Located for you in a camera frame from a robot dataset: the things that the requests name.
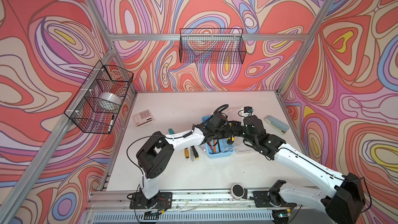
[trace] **wire basket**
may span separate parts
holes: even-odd
[[[68,116],[68,110],[65,114],[82,132],[110,134],[132,78],[133,73],[124,68],[102,65],[81,101],[71,110],[72,114]],[[112,94],[112,100],[104,99],[103,95],[109,93]]]
[[[181,28],[181,63],[243,64],[242,28]]]

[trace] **yellow and black tool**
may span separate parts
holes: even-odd
[[[195,158],[199,159],[199,155],[198,155],[198,152],[196,151],[195,147],[191,146],[191,149],[192,149],[192,152],[193,152],[193,155],[195,156]]]
[[[185,148],[185,158],[189,158],[189,151],[188,151],[188,148]]]

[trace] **robotic arm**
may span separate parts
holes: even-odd
[[[285,140],[268,134],[262,121],[253,115],[251,107],[244,107],[242,121],[228,121],[223,105],[206,121],[193,125],[191,130],[177,134],[153,133],[137,152],[138,164],[143,168],[142,193],[148,200],[159,192],[158,176],[164,171],[174,151],[197,146],[218,139],[243,137],[245,145],[252,147],[268,159],[278,161],[307,178],[318,189],[294,186],[278,180],[269,191],[270,203],[280,206],[287,202],[305,205],[323,211],[340,223],[355,223],[365,206],[361,179],[352,173],[347,176],[333,171],[303,155]]]

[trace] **blue plastic box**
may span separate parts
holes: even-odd
[[[205,121],[206,119],[208,119],[209,117],[210,116],[202,117],[202,122]],[[231,149],[231,151],[219,153],[218,144],[216,144],[216,146],[215,146],[216,147],[216,153],[214,153],[213,152],[213,146],[209,146],[206,143],[207,156],[209,158],[218,158],[218,157],[229,157],[229,156],[231,156],[231,154],[235,152],[235,149],[234,149],[235,145],[234,144],[227,144],[226,141],[227,141],[227,138],[220,139],[218,141],[220,143],[220,149],[221,149],[221,151],[223,151],[224,149],[228,148],[228,149]]]

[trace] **white table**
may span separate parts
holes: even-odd
[[[253,107],[258,118],[271,115],[288,123],[281,106],[272,91],[261,92],[197,92],[197,93],[139,93],[132,115],[149,109],[154,122],[136,128],[130,120],[112,170],[107,191],[136,190],[142,184],[139,169],[127,158],[126,149],[136,139],[149,136],[156,131],[168,134],[168,129],[182,132],[200,124],[201,118],[210,115],[217,107],[229,104],[230,108]],[[237,114],[228,114],[228,120],[238,120]],[[285,139],[295,149],[301,150],[291,128],[285,135],[267,125],[268,133]],[[136,162],[137,150],[147,141],[140,140],[129,149],[130,158]],[[236,154],[229,157],[210,159],[207,154],[196,148],[199,159],[186,159],[184,151],[174,152],[166,169],[159,176],[160,190],[178,189],[228,189],[234,183],[246,188],[271,187],[281,179],[299,186],[313,186],[292,169],[276,162],[268,161],[257,152]]]

